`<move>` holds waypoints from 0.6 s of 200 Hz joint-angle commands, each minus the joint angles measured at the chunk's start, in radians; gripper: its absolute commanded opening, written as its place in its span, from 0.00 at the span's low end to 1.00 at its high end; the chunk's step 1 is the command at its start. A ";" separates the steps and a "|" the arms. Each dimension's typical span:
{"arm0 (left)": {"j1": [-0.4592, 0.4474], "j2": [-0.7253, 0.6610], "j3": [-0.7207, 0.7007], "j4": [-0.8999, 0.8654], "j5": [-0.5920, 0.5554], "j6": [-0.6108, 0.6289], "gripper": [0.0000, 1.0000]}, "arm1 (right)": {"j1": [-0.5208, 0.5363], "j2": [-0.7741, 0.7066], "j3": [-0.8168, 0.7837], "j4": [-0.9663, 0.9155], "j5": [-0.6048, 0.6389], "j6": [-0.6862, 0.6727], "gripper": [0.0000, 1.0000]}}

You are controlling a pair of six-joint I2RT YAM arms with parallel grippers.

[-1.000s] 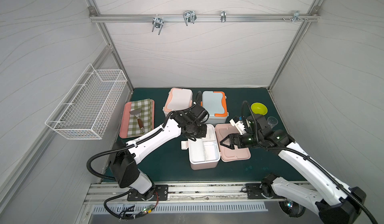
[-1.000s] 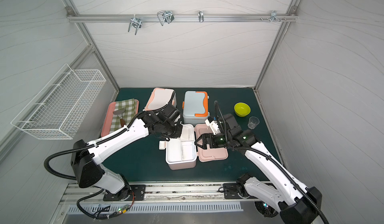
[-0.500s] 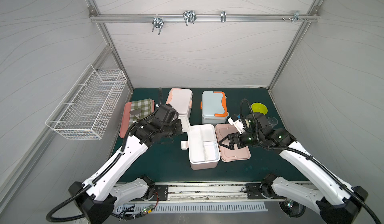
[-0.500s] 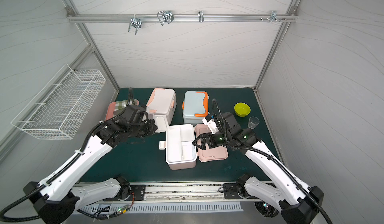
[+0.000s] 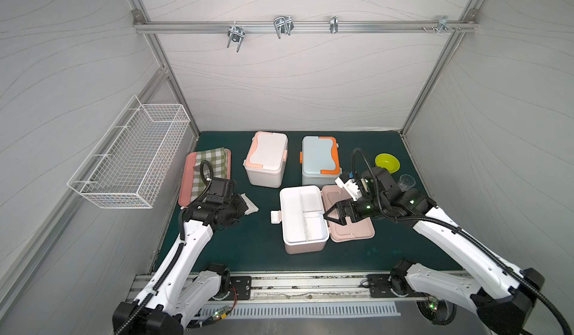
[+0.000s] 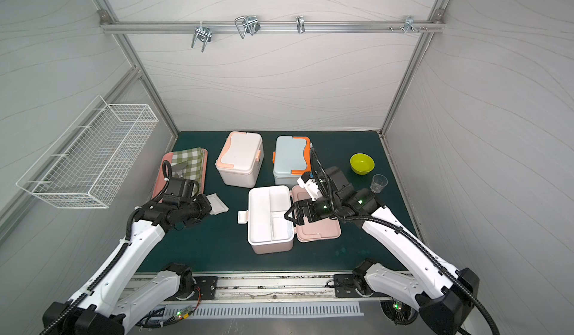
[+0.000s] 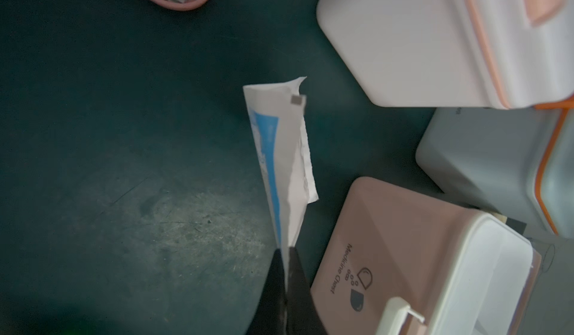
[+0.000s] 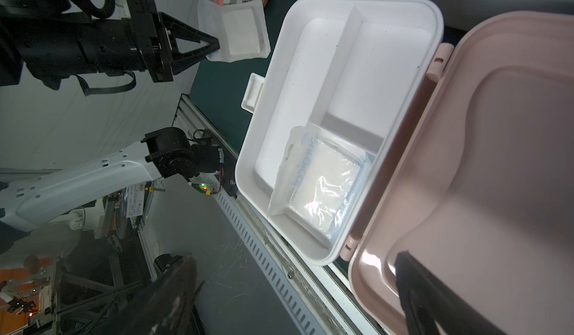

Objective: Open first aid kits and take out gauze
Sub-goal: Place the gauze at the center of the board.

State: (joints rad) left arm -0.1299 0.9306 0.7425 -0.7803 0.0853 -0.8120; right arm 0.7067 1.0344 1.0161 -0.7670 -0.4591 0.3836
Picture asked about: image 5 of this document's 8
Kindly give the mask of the white gauze packet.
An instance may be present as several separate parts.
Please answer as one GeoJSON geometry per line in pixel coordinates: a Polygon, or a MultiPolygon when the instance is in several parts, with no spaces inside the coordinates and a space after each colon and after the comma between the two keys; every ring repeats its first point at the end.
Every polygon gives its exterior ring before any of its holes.
{"type": "Polygon", "coordinates": [[[248,198],[248,196],[246,196],[246,194],[240,194],[240,196],[247,206],[244,215],[251,215],[259,211],[259,208],[248,198]]]}

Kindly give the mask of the white kit tray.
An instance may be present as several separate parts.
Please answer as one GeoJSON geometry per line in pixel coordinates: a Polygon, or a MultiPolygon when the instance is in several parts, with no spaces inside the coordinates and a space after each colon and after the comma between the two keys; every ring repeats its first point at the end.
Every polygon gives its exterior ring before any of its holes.
{"type": "Polygon", "coordinates": [[[315,185],[280,191],[280,222],[289,254],[321,251],[330,238],[321,190],[315,185]]]}

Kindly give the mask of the pink first aid kit box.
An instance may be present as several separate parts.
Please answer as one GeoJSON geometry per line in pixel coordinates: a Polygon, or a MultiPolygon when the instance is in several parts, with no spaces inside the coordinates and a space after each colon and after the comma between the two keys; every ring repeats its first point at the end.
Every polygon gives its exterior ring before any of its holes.
{"type": "Polygon", "coordinates": [[[280,191],[280,209],[271,212],[271,223],[281,224],[284,248],[288,254],[304,254],[324,249],[328,240],[336,243],[371,239],[375,227],[370,219],[345,225],[337,224],[338,212],[324,213],[351,196],[337,185],[284,188],[280,191]]]}

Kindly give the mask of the blue orange first aid kit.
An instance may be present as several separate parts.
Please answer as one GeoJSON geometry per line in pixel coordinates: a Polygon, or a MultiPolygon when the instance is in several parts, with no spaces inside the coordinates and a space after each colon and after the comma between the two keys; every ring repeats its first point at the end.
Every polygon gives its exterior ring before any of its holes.
{"type": "Polygon", "coordinates": [[[342,173],[338,143],[334,137],[305,136],[302,140],[300,163],[302,185],[334,185],[342,173]]]}

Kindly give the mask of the white peach first aid kit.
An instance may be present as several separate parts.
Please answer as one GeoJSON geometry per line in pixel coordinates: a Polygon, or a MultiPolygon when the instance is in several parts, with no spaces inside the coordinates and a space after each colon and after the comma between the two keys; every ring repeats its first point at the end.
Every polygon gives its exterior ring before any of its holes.
{"type": "Polygon", "coordinates": [[[288,137],[283,133],[258,131],[252,138],[243,163],[251,185],[279,188],[288,156],[288,137]]]}

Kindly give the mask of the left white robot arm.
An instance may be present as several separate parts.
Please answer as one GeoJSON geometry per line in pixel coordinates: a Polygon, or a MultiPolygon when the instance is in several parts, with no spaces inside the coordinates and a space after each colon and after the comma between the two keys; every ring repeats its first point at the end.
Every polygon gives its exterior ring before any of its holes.
{"type": "Polygon", "coordinates": [[[191,270],[216,230],[251,211],[231,179],[213,178],[203,193],[182,207],[179,236],[147,285],[112,316],[114,334],[183,334],[203,305],[230,289],[229,269],[210,265],[187,287],[191,270]]]}

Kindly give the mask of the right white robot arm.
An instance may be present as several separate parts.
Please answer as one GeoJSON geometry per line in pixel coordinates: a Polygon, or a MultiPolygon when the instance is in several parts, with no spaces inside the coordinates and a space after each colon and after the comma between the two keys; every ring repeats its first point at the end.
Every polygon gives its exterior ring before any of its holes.
{"type": "Polygon", "coordinates": [[[350,195],[333,204],[324,219],[341,226],[367,218],[406,224],[432,241],[468,274],[468,278],[402,260],[390,271],[390,290],[398,297],[423,293],[473,312],[495,334],[525,334],[536,303],[556,318],[564,334],[572,330],[558,308],[542,294],[544,277],[535,269],[502,259],[456,224],[437,203],[415,188],[403,190],[387,169],[361,175],[345,172],[336,185],[350,195]]]}

